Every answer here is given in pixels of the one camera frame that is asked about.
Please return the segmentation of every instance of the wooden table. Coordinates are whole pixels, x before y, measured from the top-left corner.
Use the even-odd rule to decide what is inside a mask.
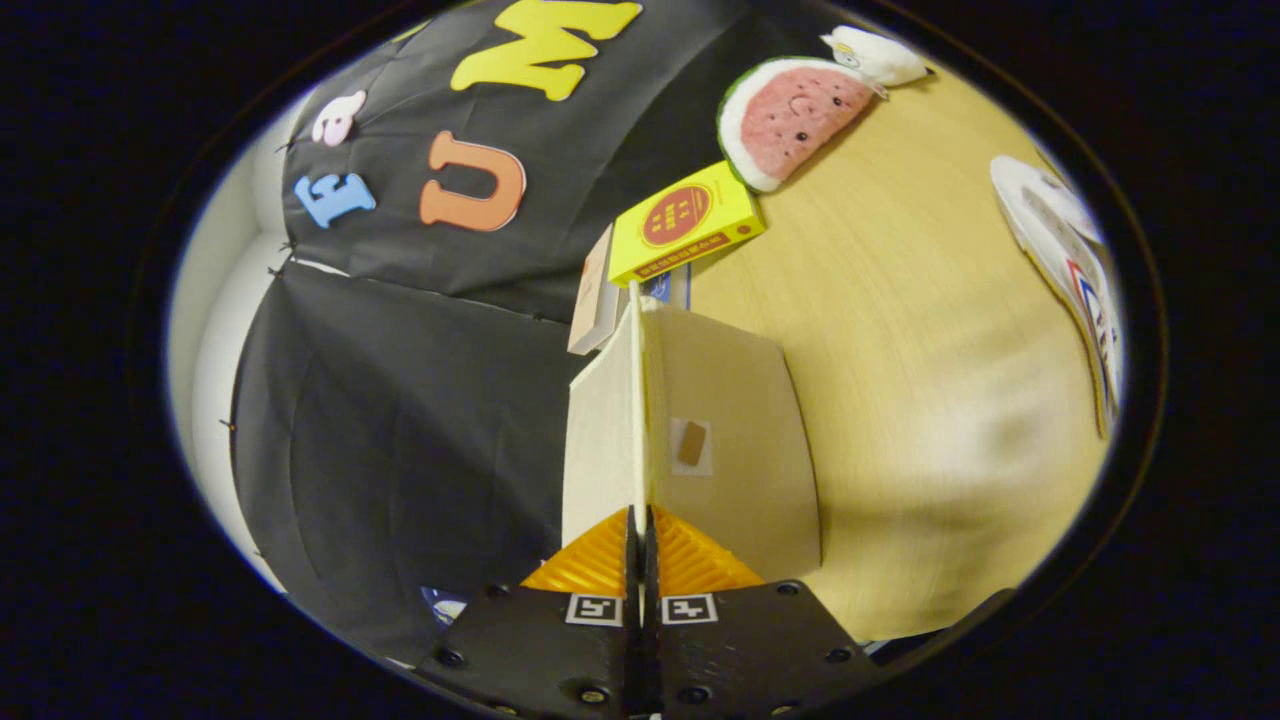
[[[996,155],[1046,167],[941,70],[762,197],[765,234],[694,266],[695,311],[783,347],[820,505],[804,579],[860,641],[1020,583],[1106,454],[1084,345],[1001,217]]]

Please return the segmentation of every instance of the watermelon plush toy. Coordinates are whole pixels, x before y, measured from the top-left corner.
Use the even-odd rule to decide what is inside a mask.
[[[873,95],[856,72],[831,60],[768,60],[724,94],[717,117],[721,149],[748,187],[772,192]]]

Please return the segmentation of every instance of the black fabric backdrop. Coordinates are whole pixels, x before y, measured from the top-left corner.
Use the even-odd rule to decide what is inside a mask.
[[[325,626],[416,662],[419,588],[518,583],[559,550],[567,332],[288,264],[241,357],[234,469],[250,530]]]
[[[255,542],[291,600],[372,652],[416,664],[436,634],[422,585],[516,583],[559,548],[580,269],[622,210],[721,160],[723,91],[777,55],[828,55],[838,20],[744,0],[644,3],[566,100],[479,83],[467,55],[516,38],[513,0],[435,18],[324,82],[287,150],[296,258],[250,332],[237,377],[234,473]],[[352,135],[311,141],[330,100],[367,92]],[[485,197],[493,178],[428,165],[448,129],[515,154],[520,211],[492,233],[419,219],[422,184]],[[321,229],[297,178],[357,173],[378,200]]]
[[[582,260],[613,218],[722,159],[716,109],[724,90],[776,55],[829,58],[819,35],[838,22],[744,0],[648,1],[617,37],[593,41],[594,58],[576,60],[586,74],[566,100],[513,85],[451,90],[463,58],[518,38],[493,24],[512,3],[445,13],[317,88],[294,128],[284,170],[284,213],[298,258],[568,323]],[[352,135],[338,147],[311,142],[320,109],[360,90],[367,100]],[[440,131],[521,160],[527,190],[508,225],[479,233],[419,219],[419,196],[430,179],[475,197],[494,187],[472,168],[430,169]],[[361,176],[378,208],[317,227],[293,183],[330,173]]]

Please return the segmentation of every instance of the yellow letter m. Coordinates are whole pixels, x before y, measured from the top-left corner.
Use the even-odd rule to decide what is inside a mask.
[[[586,74],[582,65],[539,67],[541,63],[581,60],[595,46],[564,28],[580,29],[593,40],[616,37],[640,14],[637,3],[580,3],[570,0],[518,0],[493,24],[520,40],[465,58],[453,70],[449,87],[466,90],[477,82],[522,85],[541,90],[548,100],[564,100]]]

